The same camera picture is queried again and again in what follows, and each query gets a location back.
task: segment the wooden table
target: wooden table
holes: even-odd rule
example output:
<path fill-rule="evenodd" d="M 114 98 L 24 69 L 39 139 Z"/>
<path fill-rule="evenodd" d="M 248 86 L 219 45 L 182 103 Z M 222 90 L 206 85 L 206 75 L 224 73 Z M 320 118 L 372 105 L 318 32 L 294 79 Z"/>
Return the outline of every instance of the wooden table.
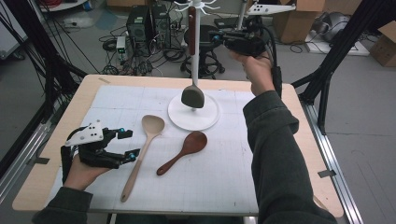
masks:
<path fill-rule="evenodd" d="M 102 85 L 183 90 L 190 84 L 191 80 L 186 78 L 86 76 L 40 155 L 43 158 L 50 158 L 49 163 L 46 165 L 35 165 L 15 198 L 13 208 L 21 211 L 37 211 L 45 206 L 61 164 L 60 148 L 67 136 L 80 126 L 98 89 Z M 199 85 L 203 90 L 250 91 L 250 83 L 244 81 L 202 79 L 199 80 Z M 295 134 L 295 138 L 307 163 L 315 194 L 314 201 L 319 206 L 328 209 L 335 217 L 341 217 L 344 214 L 344 210 L 331 179 L 328 176 L 320 178 L 318 175 L 318 172 L 326 170 L 326 166 L 297 94 L 291 85 L 283 85 L 282 99 L 293 116 L 300 121 L 300 130 Z"/>

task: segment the cardboard box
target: cardboard box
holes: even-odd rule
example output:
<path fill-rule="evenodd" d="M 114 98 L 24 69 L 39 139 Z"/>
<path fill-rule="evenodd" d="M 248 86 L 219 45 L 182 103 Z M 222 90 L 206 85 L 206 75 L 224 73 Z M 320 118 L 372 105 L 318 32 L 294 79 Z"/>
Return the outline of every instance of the cardboard box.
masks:
<path fill-rule="evenodd" d="M 396 67 L 396 21 L 378 29 L 382 33 L 370 54 L 385 67 Z"/>
<path fill-rule="evenodd" d="M 360 4 L 361 0 L 326 0 L 323 11 L 341 12 L 344 15 L 351 16 Z"/>
<path fill-rule="evenodd" d="M 107 6 L 113 10 L 129 11 L 131 6 L 151 6 L 151 0 L 107 0 Z"/>
<path fill-rule="evenodd" d="M 285 5 L 289 0 L 280 0 Z M 282 43 L 304 43 L 315 18 L 324 8 L 325 0 L 297 0 L 296 10 L 276 13 L 273 25 Z"/>

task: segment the person's arm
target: person's arm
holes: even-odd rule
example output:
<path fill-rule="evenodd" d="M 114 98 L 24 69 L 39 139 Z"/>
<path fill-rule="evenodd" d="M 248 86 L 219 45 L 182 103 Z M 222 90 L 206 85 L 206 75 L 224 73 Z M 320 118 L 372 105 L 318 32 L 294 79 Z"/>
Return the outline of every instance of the person's arm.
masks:
<path fill-rule="evenodd" d="M 237 55 L 256 97 L 244 107 L 259 223 L 336 223 L 314 203 L 304 157 L 294 140 L 298 120 L 277 93 L 266 58 Z"/>
<path fill-rule="evenodd" d="M 86 224 L 92 194 L 85 192 L 97 176 L 108 171 L 82 163 L 75 156 L 69 175 L 47 207 L 34 215 L 35 224 Z"/>

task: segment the concrete floor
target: concrete floor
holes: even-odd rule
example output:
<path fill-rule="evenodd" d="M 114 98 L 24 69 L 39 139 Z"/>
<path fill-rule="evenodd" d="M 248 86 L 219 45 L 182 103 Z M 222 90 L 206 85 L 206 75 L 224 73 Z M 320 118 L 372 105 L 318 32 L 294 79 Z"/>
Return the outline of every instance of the concrete floor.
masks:
<path fill-rule="evenodd" d="M 77 7 L 55 16 L 63 18 L 80 11 Z M 88 15 L 95 25 L 70 35 L 101 71 L 106 65 L 106 52 L 98 38 L 121 27 L 126 19 L 103 6 L 97 6 Z M 64 34 L 62 37 L 73 64 L 96 74 L 71 41 Z M 370 41 L 362 43 L 367 48 L 373 45 Z M 325 58 L 323 54 L 308 53 L 304 46 L 301 47 L 302 52 L 295 53 L 290 46 L 277 46 L 279 65 L 286 83 L 314 72 Z M 215 52 L 226 68 L 224 74 L 216 75 L 217 79 L 246 80 L 242 67 L 230 59 L 226 48 L 219 47 Z M 180 63 L 165 63 L 159 69 L 165 77 L 187 77 L 180 72 L 179 66 Z M 158 77 L 161 74 L 154 71 L 153 75 Z M 371 56 L 347 56 L 332 78 L 326 131 L 364 223 L 396 223 L 396 195 L 393 193 L 396 186 L 395 86 L 396 68 L 383 67 Z M 0 61 L 0 99 L 0 158 L 3 158 L 44 101 L 43 91 L 29 60 Z M 29 222 L 33 213 L 14 211 L 11 204 L 30 168 L 26 167 L 0 204 L 1 223 Z M 106 215 L 90 214 L 90 223 L 101 224 L 105 220 Z"/>

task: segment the dark sleeve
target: dark sleeve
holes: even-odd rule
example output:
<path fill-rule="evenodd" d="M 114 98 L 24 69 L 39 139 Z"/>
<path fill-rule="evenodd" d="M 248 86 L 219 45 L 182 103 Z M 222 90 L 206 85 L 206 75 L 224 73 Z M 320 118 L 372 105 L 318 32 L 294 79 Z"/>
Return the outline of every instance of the dark sleeve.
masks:
<path fill-rule="evenodd" d="M 259 223 L 336 223 L 313 201 L 304 157 L 294 140 L 298 120 L 275 91 L 244 107 Z"/>
<path fill-rule="evenodd" d="M 92 194 L 61 187 L 48 206 L 35 214 L 35 224 L 86 224 Z"/>

